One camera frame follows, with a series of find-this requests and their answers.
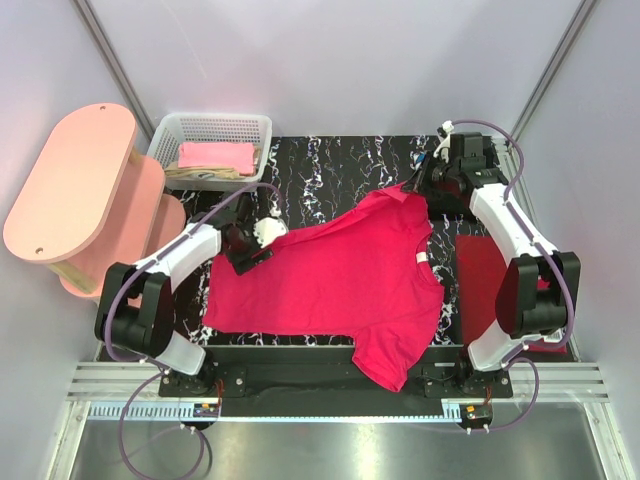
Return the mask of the red t shirt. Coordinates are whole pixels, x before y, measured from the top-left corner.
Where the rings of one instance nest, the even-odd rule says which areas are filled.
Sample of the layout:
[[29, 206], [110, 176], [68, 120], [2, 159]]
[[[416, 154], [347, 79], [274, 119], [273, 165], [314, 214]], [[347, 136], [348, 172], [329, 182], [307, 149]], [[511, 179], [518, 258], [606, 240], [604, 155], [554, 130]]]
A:
[[444, 289], [427, 259], [427, 203], [392, 186], [340, 217], [290, 231], [239, 275], [214, 259], [204, 326], [224, 333], [346, 336], [353, 363], [398, 393], [430, 345]]

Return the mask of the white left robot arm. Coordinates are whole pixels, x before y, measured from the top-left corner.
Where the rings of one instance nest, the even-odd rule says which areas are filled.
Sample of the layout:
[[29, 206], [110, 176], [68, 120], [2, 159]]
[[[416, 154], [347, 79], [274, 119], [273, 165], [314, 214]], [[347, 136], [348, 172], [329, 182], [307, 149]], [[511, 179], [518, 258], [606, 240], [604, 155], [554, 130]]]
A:
[[213, 382], [212, 355], [175, 329], [174, 293], [218, 255], [236, 274], [248, 272], [269, 259], [273, 242], [287, 233], [277, 211], [261, 213], [249, 194], [231, 194], [194, 216], [167, 245], [133, 264], [108, 268], [95, 322], [97, 339], [115, 361], [146, 361], [163, 372]]

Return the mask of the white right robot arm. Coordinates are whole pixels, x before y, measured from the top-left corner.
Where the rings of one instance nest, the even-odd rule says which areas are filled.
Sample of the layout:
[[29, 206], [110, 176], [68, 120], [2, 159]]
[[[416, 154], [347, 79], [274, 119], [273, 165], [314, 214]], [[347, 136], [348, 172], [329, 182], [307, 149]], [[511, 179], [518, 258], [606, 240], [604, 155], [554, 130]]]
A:
[[425, 153], [402, 189], [423, 196], [430, 217], [464, 216], [482, 223], [506, 265], [495, 318], [462, 348], [451, 379], [455, 387], [465, 395], [481, 395], [524, 350], [549, 346], [555, 333], [561, 345], [567, 343], [580, 260], [573, 252], [559, 251], [512, 199], [513, 185], [490, 137], [440, 127], [437, 146]]

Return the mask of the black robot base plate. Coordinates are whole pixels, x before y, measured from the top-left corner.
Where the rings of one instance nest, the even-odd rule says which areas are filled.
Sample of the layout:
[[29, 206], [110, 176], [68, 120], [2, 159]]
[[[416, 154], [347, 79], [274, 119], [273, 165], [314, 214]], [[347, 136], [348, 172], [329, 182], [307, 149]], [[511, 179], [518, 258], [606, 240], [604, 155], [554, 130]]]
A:
[[447, 417], [449, 402], [506, 400], [513, 388], [504, 372], [475, 374], [461, 385], [454, 375], [457, 346], [431, 346], [410, 368], [398, 393], [382, 388], [353, 363], [351, 346], [214, 346], [214, 378], [203, 383], [165, 376], [162, 397], [203, 401], [222, 395], [222, 416], [327, 420], [357, 417]]

